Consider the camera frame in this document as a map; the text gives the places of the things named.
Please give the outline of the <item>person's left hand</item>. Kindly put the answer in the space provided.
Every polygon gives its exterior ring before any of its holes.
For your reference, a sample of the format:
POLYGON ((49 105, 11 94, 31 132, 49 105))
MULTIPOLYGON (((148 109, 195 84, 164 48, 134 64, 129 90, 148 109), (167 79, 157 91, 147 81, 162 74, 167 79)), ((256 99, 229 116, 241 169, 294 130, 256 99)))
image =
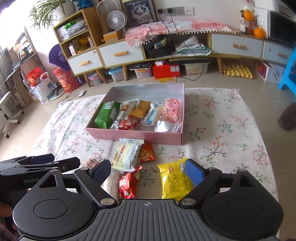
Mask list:
POLYGON ((0 217, 10 217, 12 212, 13 210, 9 205, 0 202, 0 217))

